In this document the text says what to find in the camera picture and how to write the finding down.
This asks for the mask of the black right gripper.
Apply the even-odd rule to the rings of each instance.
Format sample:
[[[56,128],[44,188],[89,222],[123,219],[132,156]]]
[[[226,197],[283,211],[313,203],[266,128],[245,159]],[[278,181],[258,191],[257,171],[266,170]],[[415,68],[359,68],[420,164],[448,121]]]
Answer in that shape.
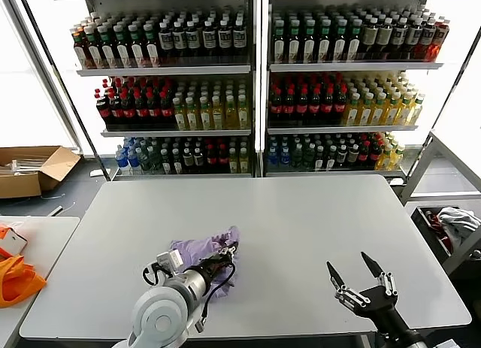
[[[391,272],[385,272],[377,261],[365,252],[362,259],[380,286],[357,292],[349,288],[330,262],[326,262],[330,281],[335,288],[335,298],[344,307],[356,307],[354,314],[369,319],[380,334],[400,337],[409,327],[395,309],[398,290]]]

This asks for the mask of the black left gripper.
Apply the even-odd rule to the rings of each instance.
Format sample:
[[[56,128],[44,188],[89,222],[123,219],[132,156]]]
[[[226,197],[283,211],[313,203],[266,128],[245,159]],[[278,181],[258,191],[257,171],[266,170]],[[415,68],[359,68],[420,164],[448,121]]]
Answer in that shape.
[[[238,250],[238,241],[233,241],[214,253],[212,256],[202,259],[197,265],[196,270],[204,277],[205,280],[213,280],[218,277],[225,268],[233,264],[232,255]]]

